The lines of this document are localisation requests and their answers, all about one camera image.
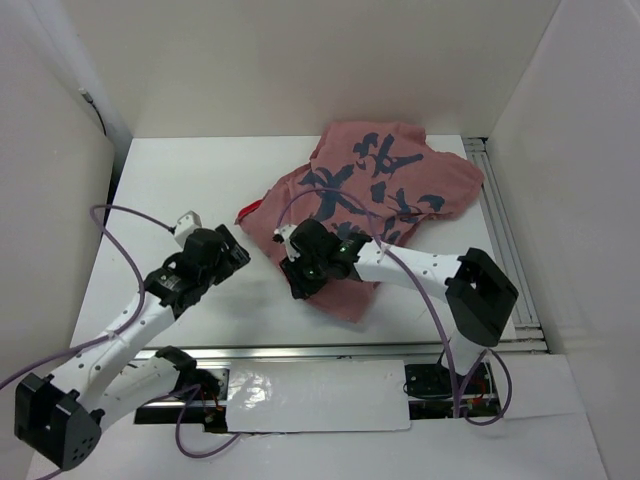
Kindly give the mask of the red printed pillowcase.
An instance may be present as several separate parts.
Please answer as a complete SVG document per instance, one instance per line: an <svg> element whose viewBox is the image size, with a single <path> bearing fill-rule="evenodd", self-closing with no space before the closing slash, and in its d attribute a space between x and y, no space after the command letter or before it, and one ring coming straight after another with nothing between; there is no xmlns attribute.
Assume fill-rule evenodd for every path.
<svg viewBox="0 0 640 480"><path fill-rule="evenodd" d="M468 160L432 149L424 128L402 122L334 122L304 165L281 177L236 223L278 263L277 223L307 218L346 238L376 232L404 246L423 220L454 219L477 199L484 175Z"/></svg>

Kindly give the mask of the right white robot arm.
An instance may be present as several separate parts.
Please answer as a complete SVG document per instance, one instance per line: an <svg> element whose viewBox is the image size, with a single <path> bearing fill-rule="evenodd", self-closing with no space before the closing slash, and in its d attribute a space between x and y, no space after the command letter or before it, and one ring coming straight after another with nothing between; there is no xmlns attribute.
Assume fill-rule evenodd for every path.
<svg viewBox="0 0 640 480"><path fill-rule="evenodd" d="M477 248L440 255L377 243L362 233L342 240L313 219L276 228L273 240L284 245L280 268L296 299L310 298L333 280L350 280L414 289L446 303L456 330L436 379L448 392L468 384L476 361L498 345L519 297L500 267Z"/></svg>

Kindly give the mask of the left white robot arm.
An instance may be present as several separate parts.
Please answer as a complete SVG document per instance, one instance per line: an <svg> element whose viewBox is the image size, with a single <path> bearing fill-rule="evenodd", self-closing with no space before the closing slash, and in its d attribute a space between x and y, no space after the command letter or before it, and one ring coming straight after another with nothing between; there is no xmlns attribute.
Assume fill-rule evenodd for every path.
<svg viewBox="0 0 640 480"><path fill-rule="evenodd" d="M219 379L177 347L163 347L136 367L130 364L211 287L250 261L224 225L190 227L177 241L180 251L147 275L132 303L103 331L105 341L82 349L48 375L30 373L17 385L14 433L59 470L79 466L111 425L155 398L219 398Z"/></svg>

